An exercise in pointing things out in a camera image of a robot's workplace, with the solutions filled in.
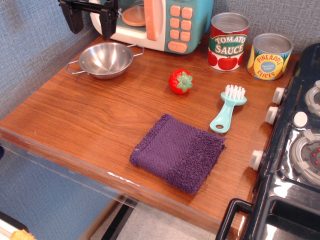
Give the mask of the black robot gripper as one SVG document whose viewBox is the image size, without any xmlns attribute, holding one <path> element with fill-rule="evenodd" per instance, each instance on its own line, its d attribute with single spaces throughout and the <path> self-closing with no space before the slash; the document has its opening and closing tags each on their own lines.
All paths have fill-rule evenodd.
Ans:
<svg viewBox="0 0 320 240">
<path fill-rule="evenodd" d="M 93 3 L 84 0 L 59 0 L 64 18 L 74 34 L 84 28 L 82 11 L 99 14 L 102 38 L 108 40 L 116 32 L 117 20 L 122 15 L 117 0 Z"/>
</svg>

